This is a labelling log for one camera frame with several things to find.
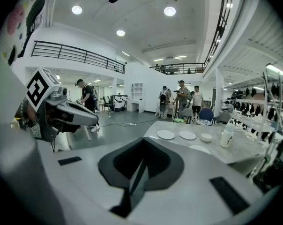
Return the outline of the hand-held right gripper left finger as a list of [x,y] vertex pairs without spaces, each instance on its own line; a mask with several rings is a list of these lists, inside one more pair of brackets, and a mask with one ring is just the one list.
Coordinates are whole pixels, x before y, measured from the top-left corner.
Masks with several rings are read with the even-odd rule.
[[37,142],[65,225],[141,225],[110,212],[112,207],[120,204],[123,190],[111,187],[98,170],[101,157],[123,146],[117,142],[53,153],[49,143]]

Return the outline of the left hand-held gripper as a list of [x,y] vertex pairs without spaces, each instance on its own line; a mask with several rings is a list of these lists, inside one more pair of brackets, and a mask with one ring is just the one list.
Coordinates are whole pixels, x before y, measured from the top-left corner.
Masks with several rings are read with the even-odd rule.
[[[94,126],[98,116],[83,105],[67,100],[67,89],[52,73],[38,67],[26,84],[26,98],[35,112],[43,140],[53,142],[59,132],[74,133],[81,126]],[[59,129],[50,124],[50,118],[59,105]]]

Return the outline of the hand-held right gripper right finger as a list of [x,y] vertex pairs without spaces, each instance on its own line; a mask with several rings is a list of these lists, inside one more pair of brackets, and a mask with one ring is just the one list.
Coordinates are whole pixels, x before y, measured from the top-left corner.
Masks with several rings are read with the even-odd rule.
[[223,177],[248,203],[263,193],[216,157],[168,141],[148,138],[181,156],[184,170],[168,189],[145,192],[127,220],[140,225],[211,225],[233,216],[210,179]]

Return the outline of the white plate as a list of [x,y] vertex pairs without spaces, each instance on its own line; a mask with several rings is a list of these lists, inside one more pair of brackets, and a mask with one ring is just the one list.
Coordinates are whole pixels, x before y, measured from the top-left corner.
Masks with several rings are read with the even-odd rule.
[[179,136],[186,140],[194,140],[196,135],[189,131],[180,131]]
[[175,138],[175,134],[169,130],[159,130],[157,132],[157,136],[165,140],[171,140]]
[[201,151],[201,152],[204,152],[204,153],[207,153],[207,154],[210,154],[209,150],[206,149],[206,148],[203,147],[203,146],[191,145],[191,146],[189,146],[189,148],[194,149],[194,150],[198,150],[198,151]]

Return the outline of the black white mobile robot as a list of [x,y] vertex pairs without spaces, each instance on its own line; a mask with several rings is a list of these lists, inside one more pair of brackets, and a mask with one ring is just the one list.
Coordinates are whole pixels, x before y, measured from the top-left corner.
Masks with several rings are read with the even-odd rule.
[[111,95],[110,110],[112,112],[120,112],[127,109],[128,95]]

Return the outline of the white shelf cabinet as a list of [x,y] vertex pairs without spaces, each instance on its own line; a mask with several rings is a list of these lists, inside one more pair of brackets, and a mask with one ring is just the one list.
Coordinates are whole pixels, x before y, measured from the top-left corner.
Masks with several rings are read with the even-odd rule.
[[127,110],[130,112],[138,111],[138,113],[144,112],[144,95],[145,84],[132,83],[127,100]]

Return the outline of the black balcony railing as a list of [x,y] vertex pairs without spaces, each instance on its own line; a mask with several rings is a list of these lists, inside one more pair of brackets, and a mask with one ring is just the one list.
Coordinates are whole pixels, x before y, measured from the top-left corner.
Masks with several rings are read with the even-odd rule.
[[190,75],[190,74],[202,74],[205,70],[204,63],[175,63],[166,64],[150,67],[157,72],[163,73],[165,75]]
[[49,57],[81,62],[100,68],[105,68],[117,73],[125,73],[125,64],[110,59],[95,52],[69,45],[35,40],[31,56]]
[[224,34],[228,18],[231,12],[231,9],[233,7],[233,0],[221,0],[220,4],[220,11],[219,16],[217,20],[216,30],[213,36],[213,40],[211,42],[208,54],[205,58],[205,61],[203,63],[203,68],[206,69],[210,61],[212,60],[213,56],[216,53],[216,50],[221,43],[222,36]]

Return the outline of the white lidded jug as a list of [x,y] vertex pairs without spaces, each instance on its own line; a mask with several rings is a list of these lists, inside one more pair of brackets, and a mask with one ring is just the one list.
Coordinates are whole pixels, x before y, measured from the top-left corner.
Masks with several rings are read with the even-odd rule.
[[224,131],[222,132],[221,140],[219,145],[223,148],[228,148],[233,138],[234,133],[234,119],[229,119],[228,123],[226,124]]

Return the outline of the blue patterned chair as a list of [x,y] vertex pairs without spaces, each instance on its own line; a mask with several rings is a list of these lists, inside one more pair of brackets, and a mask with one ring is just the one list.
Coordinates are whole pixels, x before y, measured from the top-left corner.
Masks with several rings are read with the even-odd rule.
[[197,120],[198,125],[211,126],[214,119],[214,114],[212,109],[203,108],[199,113],[199,118]]

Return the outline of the gray chair with black legs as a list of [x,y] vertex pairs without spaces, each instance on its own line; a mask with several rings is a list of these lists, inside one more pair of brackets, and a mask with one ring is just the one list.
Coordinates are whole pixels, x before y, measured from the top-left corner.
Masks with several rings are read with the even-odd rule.
[[192,108],[185,108],[184,110],[178,112],[179,118],[186,118],[186,124],[191,124],[191,120],[193,117]]

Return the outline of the white metal rack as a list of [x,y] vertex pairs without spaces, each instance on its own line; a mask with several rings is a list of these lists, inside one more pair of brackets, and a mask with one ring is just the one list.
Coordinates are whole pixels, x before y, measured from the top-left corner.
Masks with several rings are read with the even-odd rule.
[[262,100],[233,99],[240,103],[240,111],[230,112],[231,117],[254,131],[258,141],[264,133],[283,132],[283,71],[267,64],[261,74],[264,84],[253,86],[251,91],[263,91]]

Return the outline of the black shirt with plush patch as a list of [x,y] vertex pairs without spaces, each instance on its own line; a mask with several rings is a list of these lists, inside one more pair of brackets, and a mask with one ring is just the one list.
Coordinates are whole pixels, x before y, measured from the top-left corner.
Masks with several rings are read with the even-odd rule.
[[45,0],[18,0],[0,32],[0,52],[8,65],[24,55]]

